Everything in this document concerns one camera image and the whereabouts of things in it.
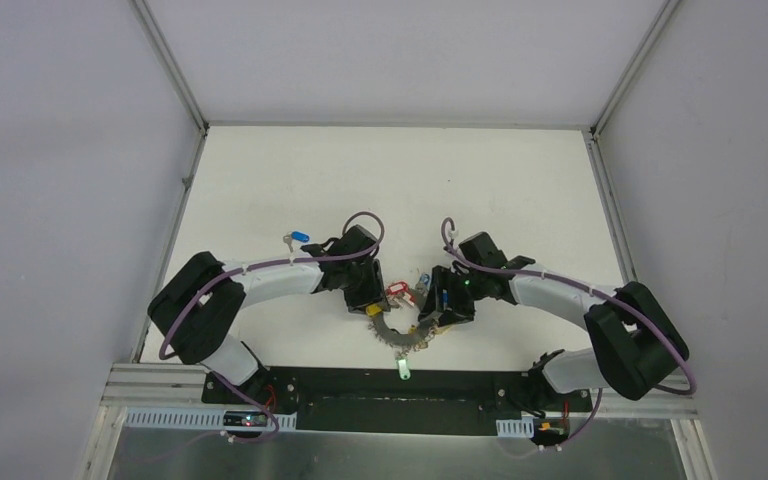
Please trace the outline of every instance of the white wall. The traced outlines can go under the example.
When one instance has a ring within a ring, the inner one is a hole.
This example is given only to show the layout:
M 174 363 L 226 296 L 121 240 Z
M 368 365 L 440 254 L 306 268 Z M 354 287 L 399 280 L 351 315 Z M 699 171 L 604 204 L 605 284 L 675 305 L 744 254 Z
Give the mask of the white wall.
M 685 2 L 603 145 L 720 478 L 768 478 L 768 1 Z
M 663 0 L 153 0 L 216 121 L 592 125 Z
M 196 138 L 127 2 L 0 2 L 0 478 L 76 472 Z

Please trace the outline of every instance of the yellow object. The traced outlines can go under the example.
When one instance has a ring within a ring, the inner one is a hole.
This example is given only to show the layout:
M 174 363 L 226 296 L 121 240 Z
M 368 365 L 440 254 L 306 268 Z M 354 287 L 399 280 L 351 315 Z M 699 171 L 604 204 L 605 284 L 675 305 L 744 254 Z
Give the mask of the yellow object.
M 372 305 L 366 307 L 366 314 L 368 316 L 370 316 L 370 317 L 374 317 L 374 316 L 378 315 L 379 313 L 381 313 L 381 307 L 379 307 L 378 305 L 376 305 L 374 303 Z

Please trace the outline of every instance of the silver key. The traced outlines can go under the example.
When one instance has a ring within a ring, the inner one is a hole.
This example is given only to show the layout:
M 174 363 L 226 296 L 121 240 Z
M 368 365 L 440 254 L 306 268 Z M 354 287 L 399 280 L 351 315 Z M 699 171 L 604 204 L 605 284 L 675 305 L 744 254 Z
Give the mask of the silver key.
M 293 237 L 291 237 L 289 233 L 284 235 L 284 243 L 287 244 L 287 247 L 290 249 L 290 253 L 293 253 Z

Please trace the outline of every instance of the white table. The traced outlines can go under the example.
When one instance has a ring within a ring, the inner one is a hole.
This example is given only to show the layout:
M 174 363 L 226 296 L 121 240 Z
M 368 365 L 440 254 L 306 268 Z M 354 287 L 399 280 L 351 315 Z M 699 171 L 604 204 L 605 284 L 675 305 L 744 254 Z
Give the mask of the white table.
M 285 255 L 282 236 L 339 236 L 371 210 L 387 232 L 385 283 L 413 285 L 449 264 L 440 222 L 460 239 L 487 231 L 507 256 L 525 255 L 594 284 L 621 283 L 580 132 L 359 127 L 214 127 L 199 164 L 167 273 L 195 253 L 251 261 Z M 362 222 L 375 232 L 375 224 Z M 550 314 L 483 300 L 476 320 L 409 357 L 412 369 L 525 370 L 540 354 L 589 344 Z M 404 330 L 415 310 L 388 316 Z M 267 365 L 394 368 L 393 350 L 350 315 L 342 293 L 285 297 L 247 308 L 231 332 Z M 143 361 L 158 361 L 152 326 Z

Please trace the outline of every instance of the metal frame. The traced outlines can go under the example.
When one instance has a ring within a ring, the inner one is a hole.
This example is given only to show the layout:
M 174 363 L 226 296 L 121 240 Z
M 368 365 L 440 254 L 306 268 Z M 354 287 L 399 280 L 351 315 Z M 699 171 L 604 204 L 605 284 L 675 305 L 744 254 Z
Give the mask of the metal frame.
M 201 154 L 204 150 L 208 121 L 204 118 L 198 103 L 190 90 L 180 67 L 172 54 L 160 27 L 151 12 L 148 0 L 129 0 L 134 14 L 143 27 L 152 50 L 167 73 L 169 81 L 178 94 L 184 107 L 198 128 L 199 139 L 189 174 L 182 178 L 183 191 L 178 206 L 170 237 L 163 249 L 163 262 L 155 283 L 155 291 L 162 286 L 172 248 L 189 199 L 190 187 L 196 174 Z M 357 127 L 439 127 L 439 128 L 502 128 L 502 129 L 559 129 L 581 130 L 590 156 L 593 175 L 596 179 L 602 207 L 608 221 L 611 239 L 620 271 L 625 281 L 637 278 L 631 252 L 626 239 L 626 229 L 620 205 L 615 197 L 610 171 L 607 168 L 599 148 L 599 134 L 604 130 L 611 116 L 625 94 L 633 85 L 641 67 L 653 51 L 654 45 L 673 17 L 682 0 L 665 0 L 656 18 L 638 46 L 633 58 L 614 88 L 610 99 L 603 108 L 597 122 L 592 126 L 557 126 L 557 125 L 517 125 L 517 124 L 424 124 L 424 123 L 249 123 L 215 122 L 224 126 L 357 126 Z M 138 362 L 148 331 L 146 318 L 142 330 L 134 344 L 131 362 Z M 100 401 L 90 440 L 84 453 L 82 468 L 78 478 L 85 480 L 106 479 L 113 461 L 121 429 L 127 418 L 128 408 L 141 409 L 182 409 L 182 411 L 216 410 L 222 405 L 201 403 L 201 391 L 206 371 L 197 366 L 175 364 L 140 364 L 116 363 L 110 370 L 110 376 Z M 676 387 L 686 386 L 686 380 L 678 375 L 666 381 Z M 239 409 L 239 405 L 227 406 Z M 636 418 L 669 419 L 676 436 L 676 445 L 689 480 L 716 480 L 710 452 L 699 421 L 698 412 L 692 398 L 675 397 L 661 392 L 652 392 L 639 402 L 628 401 L 612 390 L 604 392 L 599 418 Z

